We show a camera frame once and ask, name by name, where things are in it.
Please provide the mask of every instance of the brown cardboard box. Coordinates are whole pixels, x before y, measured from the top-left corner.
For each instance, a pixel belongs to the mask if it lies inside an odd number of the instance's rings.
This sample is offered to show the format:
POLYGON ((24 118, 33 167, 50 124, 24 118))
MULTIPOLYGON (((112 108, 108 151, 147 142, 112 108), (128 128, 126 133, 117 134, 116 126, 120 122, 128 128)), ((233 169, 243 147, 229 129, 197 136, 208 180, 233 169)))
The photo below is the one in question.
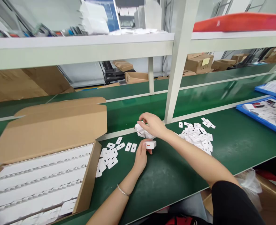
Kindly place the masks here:
POLYGON ((235 60, 236 63, 240 63, 242 62, 246 57, 248 56, 248 54, 246 53, 241 53, 241 54, 236 54, 232 56, 232 60, 235 60))
POLYGON ((236 61, 232 59, 221 59, 220 61, 223 63, 229 64, 231 66, 236 64, 236 61))
POLYGON ((213 57, 213 55, 201 54, 197 57, 187 59, 184 70, 190 70, 196 74, 210 72, 213 57))
POLYGON ((125 60, 114 60, 112 63, 122 72, 134 69, 133 65, 125 60))
POLYGON ((265 60, 267 63, 276 62, 276 52, 271 53, 271 55, 265 60))
POLYGON ((192 76, 192 75, 196 75, 196 73, 189 70, 186 72, 183 72, 183 77, 192 76))
POLYGON ((125 81, 126 84, 148 82, 148 74, 139 72, 126 72, 125 81))
POLYGON ((0 70, 0 102, 74 92, 56 66, 0 70))
POLYGON ((120 83, 119 82, 116 82, 116 83, 113 83, 113 84, 108 84, 108 85, 104 85, 104 86, 101 86, 97 89, 100 89, 100 88, 106 88, 106 87, 116 87, 116 86, 120 86, 120 83))
POLYGON ((101 144, 107 132, 106 100, 82 98, 20 110, 0 136, 0 163, 10 164, 94 143, 73 213, 87 210, 94 187, 101 144))
POLYGON ((221 60, 215 60, 212 64, 212 68, 214 69, 214 71, 224 71, 227 70, 227 68, 230 66, 230 64, 224 63, 221 60))

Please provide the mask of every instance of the blue plastic tray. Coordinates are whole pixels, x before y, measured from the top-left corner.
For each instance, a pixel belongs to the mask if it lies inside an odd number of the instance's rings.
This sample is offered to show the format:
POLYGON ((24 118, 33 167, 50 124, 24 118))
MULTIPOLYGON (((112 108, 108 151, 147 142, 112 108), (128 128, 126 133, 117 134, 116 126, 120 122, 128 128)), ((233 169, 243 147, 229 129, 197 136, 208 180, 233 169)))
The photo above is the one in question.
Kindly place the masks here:
POLYGON ((268 95, 276 97, 276 92, 270 92, 270 91, 262 89, 261 87, 263 87, 264 85, 265 84, 262 84, 262 85, 259 85, 259 86, 255 87, 255 91, 259 91, 259 92, 262 92, 264 94, 268 94, 268 95))
MULTIPOLYGON (((257 102, 262 102, 262 101, 265 101, 267 99, 275 99, 276 100, 276 97, 267 97, 267 98, 263 98, 263 99, 260 99, 260 100, 257 100, 257 101, 253 101, 253 102, 248 102, 248 103, 245 103, 245 104, 253 104, 253 103, 257 103, 257 102)), ((276 132, 276 126, 271 124, 270 122, 268 122, 267 120, 265 119, 262 119, 260 118, 259 116, 251 113, 250 111, 242 108, 244 104, 240 104, 240 105, 237 105, 236 106, 236 109, 238 109, 239 111, 243 112, 244 114, 248 115, 249 117, 252 117, 253 119, 257 120, 258 122, 262 123, 263 125, 267 126, 268 128, 274 130, 276 132)))

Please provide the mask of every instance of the pile of white parts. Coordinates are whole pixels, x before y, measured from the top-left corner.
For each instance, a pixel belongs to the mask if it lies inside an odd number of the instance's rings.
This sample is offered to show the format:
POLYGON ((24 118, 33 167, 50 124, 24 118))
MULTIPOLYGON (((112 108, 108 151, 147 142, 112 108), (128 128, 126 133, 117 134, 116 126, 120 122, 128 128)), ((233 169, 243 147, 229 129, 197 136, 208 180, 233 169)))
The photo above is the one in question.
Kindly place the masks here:
MULTIPOLYGON (((207 128, 211 127, 215 129, 215 126, 209 120, 205 119, 204 117, 201 119, 203 121, 203 125, 205 125, 207 128)), ((213 146, 211 144, 211 141, 213 141, 213 135, 207 133, 199 123, 191 124, 187 122, 179 122, 180 128, 183 128, 183 125, 187 127, 185 127, 182 133, 178 135, 189 143, 200 148, 207 154, 211 155, 211 152, 213 152, 213 146)))
POLYGON ((271 98, 259 103, 263 107, 258 108, 252 104, 244 104, 243 108, 276 126, 276 100, 271 98))
POLYGON ((260 88, 264 89, 266 91, 270 91, 270 92, 276 93, 276 80, 267 82, 264 86, 262 86, 260 88))
POLYGON ((92 148, 88 144, 3 166, 0 225, 45 225, 72 213, 92 148))
MULTIPOLYGON (((140 125, 136 124, 134 129, 136 130, 137 127, 140 127, 140 125)), ((141 129, 140 131, 144 133, 144 136, 142 136, 142 134, 139 133, 138 135, 140 137, 150 138, 150 139, 155 138, 150 133, 146 132, 145 130, 142 131, 141 129)), ((136 152, 136 148, 137 148, 136 143, 128 142, 127 145, 125 145, 125 143, 124 142, 121 143, 121 141, 122 141, 122 137, 119 137, 115 144, 108 143, 107 147, 101 150, 100 159, 97 165, 96 177, 101 177, 107 167, 108 169, 111 169, 113 166, 115 166, 118 163, 118 160, 117 160, 118 151, 121 150, 123 147, 125 147, 126 152, 129 152, 129 151, 131 151, 132 153, 136 152)), ((146 145, 148 149, 154 149, 156 147, 156 141, 146 142, 146 145)))

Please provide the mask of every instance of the black machine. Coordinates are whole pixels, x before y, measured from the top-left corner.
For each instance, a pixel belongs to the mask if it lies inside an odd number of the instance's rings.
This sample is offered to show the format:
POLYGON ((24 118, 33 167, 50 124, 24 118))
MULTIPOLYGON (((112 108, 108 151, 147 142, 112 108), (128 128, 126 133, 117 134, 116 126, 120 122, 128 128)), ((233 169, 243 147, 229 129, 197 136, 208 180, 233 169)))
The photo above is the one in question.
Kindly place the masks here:
MULTIPOLYGON (((102 61, 105 71, 103 71, 105 83, 110 84, 112 81, 124 80, 125 72, 117 68, 113 68, 110 61, 102 61)), ((128 70, 127 72, 136 72, 134 69, 128 70)))

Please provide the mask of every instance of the box flap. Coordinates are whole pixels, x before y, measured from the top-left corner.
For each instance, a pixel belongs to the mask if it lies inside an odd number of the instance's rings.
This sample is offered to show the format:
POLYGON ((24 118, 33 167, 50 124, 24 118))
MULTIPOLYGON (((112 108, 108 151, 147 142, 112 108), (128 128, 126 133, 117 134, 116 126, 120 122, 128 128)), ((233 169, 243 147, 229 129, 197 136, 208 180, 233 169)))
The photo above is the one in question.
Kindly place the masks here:
POLYGON ((107 132, 105 105, 34 113, 8 123, 0 136, 0 163, 14 163, 92 143, 107 132))
POLYGON ((213 58, 213 55, 201 54, 201 55, 199 55, 197 57, 191 58, 190 60, 198 62, 198 61, 204 60, 206 58, 211 58, 211 57, 213 58))
POLYGON ((15 113, 14 116, 16 116, 16 117, 24 116, 24 115, 34 114, 34 113, 48 112, 51 110, 91 105, 91 104, 100 104, 100 103, 105 103, 105 102, 106 102, 106 99, 103 97, 79 98, 79 99, 74 99, 74 100, 53 102, 53 103, 47 103, 47 104, 42 104, 42 105, 26 107, 24 109, 19 110, 17 113, 15 113))
POLYGON ((187 60, 191 59, 191 58, 195 58, 198 57, 200 55, 202 55, 203 53, 193 53, 193 54, 187 54, 187 60))

